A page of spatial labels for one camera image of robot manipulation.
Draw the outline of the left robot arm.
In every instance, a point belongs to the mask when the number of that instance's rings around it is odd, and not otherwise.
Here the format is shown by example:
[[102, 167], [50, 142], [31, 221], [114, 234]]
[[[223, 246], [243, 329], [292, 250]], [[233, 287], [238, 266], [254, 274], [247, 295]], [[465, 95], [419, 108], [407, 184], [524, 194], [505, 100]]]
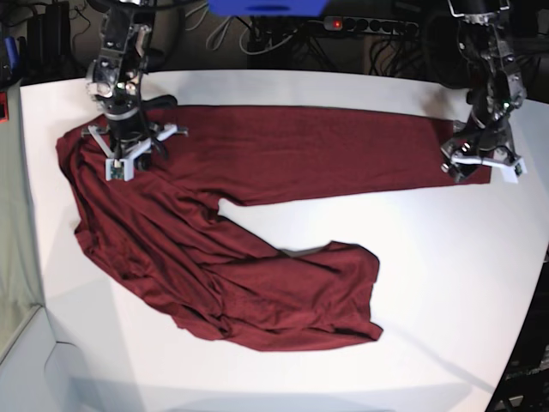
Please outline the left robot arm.
[[516, 183], [528, 172], [515, 149], [510, 114], [527, 97], [510, 39], [510, 2], [449, 1], [458, 21], [461, 55], [480, 76], [468, 91], [468, 120], [455, 121], [453, 136], [441, 145], [441, 169], [456, 183], [481, 167], [498, 169], [504, 181]]

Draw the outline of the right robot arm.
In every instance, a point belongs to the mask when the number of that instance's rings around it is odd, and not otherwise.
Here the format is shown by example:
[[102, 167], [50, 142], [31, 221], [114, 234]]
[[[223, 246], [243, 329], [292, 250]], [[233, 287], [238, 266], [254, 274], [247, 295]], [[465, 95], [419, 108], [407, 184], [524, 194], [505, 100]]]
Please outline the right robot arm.
[[105, 156], [105, 177], [130, 181], [137, 171], [152, 164], [156, 150], [167, 157], [165, 141], [187, 136], [177, 124], [160, 124], [147, 112], [177, 106], [170, 94], [151, 100], [142, 98], [142, 81], [153, 57], [150, 48], [155, 16], [180, 7], [175, 1], [101, 1], [107, 7], [100, 26], [100, 53], [87, 71], [87, 92], [106, 119], [106, 126], [92, 124], [82, 129]]

